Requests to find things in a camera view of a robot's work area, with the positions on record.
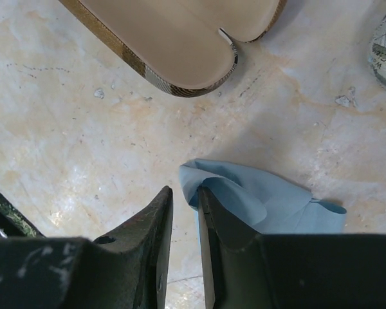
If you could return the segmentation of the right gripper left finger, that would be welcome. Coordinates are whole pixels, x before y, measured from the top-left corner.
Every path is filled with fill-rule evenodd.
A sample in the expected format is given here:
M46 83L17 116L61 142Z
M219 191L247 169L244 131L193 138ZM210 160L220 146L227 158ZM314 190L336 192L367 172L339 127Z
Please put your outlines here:
M94 240L0 238L0 308L163 308L173 192Z

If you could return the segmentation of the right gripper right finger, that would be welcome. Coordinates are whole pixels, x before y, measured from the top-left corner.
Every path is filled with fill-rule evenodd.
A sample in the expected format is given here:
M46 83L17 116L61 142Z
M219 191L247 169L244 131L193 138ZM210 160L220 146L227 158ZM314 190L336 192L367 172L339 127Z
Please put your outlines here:
M386 235L261 234L198 195L207 308L386 308Z

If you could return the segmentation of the light blue cloth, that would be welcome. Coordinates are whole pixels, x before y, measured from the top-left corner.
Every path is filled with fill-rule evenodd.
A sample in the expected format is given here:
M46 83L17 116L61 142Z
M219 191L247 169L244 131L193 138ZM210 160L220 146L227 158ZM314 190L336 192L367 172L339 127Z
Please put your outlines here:
M339 234L346 209L267 171L230 162L195 159L179 167L187 203L199 208L199 187L261 234Z

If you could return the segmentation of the brown striped glasses case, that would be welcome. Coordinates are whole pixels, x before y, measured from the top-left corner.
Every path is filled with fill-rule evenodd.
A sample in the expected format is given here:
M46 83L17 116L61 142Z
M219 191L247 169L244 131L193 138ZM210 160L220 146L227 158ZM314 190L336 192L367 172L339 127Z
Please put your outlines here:
M237 67L237 42L261 38L284 1L65 1L113 53L176 97L214 91Z

